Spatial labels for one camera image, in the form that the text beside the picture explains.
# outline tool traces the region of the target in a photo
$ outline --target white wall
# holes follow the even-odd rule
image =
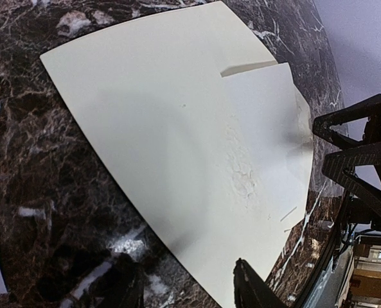
[[[344,103],[381,93],[381,0],[314,0],[332,47]],[[360,139],[365,121],[349,126]],[[381,188],[373,168],[358,175]]]

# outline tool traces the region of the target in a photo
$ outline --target marble surface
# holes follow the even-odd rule
[[[136,212],[76,125],[39,55],[76,37],[203,0],[0,0],[0,307],[95,307],[129,254],[147,275],[146,307],[218,307]],[[343,107],[312,0],[228,0],[278,62],[288,62],[312,117]],[[267,278],[292,305],[337,215],[341,189],[320,172],[315,140],[307,215]]]

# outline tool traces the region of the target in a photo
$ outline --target dark marble countertop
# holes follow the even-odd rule
[[[324,27],[312,0],[226,4],[288,62],[312,117],[343,107]],[[217,307],[158,240],[111,178],[39,56],[75,37],[204,0],[0,0],[0,307],[94,307],[84,278],[120,252],[148,276],[146,307]],[[342,190],[320,172],[333,149],[315,139],[306,218],[267,279],[292,305],[311,276]]]

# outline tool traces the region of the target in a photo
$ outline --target table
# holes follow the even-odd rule
[[[58,307],[111,250],[130,252],[144,265],[146,307],[218,307],[111,178],[39,60],[107,26],[202,3],[0,0],[0,265],[10,290],[0,296],[0,307]],[[312,118],[343,107],[312,0],[225,3],[279,63],[290,64]],[[267,278],[290,306],[320,258],[341,204],[342,189],[320,172],[324,155],[334,149],[318,138],[314,145],[306,218],[292,230]],[[80,307],[88,301],[86,295]]]

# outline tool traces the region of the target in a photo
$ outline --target brown marble table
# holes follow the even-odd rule
[[[72,301],[75,307],[94,307],[96,294],[77,299],[75,290],[118,247],[145,267],[146,307],[217,307],[116,185],[39,60],[75,37],[202,3],[0,0],[0,265],[9,290],[0,296],[0,307],[65,307]],[[278,62],[290,64],[312,117],[343,107],[312,0],[226,3]],[[315,139],[306,217],[267,278],[288,305],[311,276],[340,206],[341,189],[320,172],[330,151]]]

